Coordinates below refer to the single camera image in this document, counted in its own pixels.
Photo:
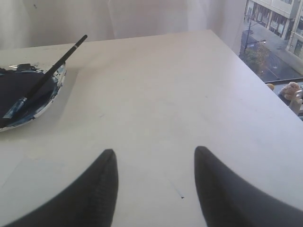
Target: building facade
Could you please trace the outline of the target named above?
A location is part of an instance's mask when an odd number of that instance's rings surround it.
[[[303,1],[301,1],[287,50],[303,59]]]
[[[291,37],[299,0],[248,0],[246,15],[284,40]]]

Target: table surface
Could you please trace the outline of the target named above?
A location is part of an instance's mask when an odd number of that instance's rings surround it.
[[[55,62],[70,47],[1,51],[0,62]],[[114,227],[204,226],[197,146],[303,210],[301,120],[213,32],[84,43],[67,70],[45,114],[0,134],[0,226],[54,197],[107,148],[119,171]]]

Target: white curtain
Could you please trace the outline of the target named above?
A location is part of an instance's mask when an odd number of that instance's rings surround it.
[[[239,52],[245,0],[0,0],[0,49],[212,29]]]

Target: paint palette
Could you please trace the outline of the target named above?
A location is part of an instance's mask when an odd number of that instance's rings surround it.
[[[14,104],[15,99],[21,98],[51,67],[51,64],[46,63],[0,65],[1,116],[11,103]],[[44,113],[57,97],[63,85],[65,74],[66,67],[63,64],[37,94],[26,102],[20,110],[22,111],[20,117],[14,119],[6,127],[0,128],[0,132],[24,125]]]

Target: road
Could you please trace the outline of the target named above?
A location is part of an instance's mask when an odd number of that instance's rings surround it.
[[[244,51],[245,42],[247,39],[247,31],[242,33],[241,52]],[[248,43],[256,42],[254,38],[249,36]],[[260,43],[254,44],[253,47],[248,47],[257,50]],[[303,76],[290,67],[287,63],[278,58],[274,53],[269,50],[268,58],[266,59],[266,67],[263,69],[261,79],[264,82],[281,80],[281,79],[294,79],[303,78]]]

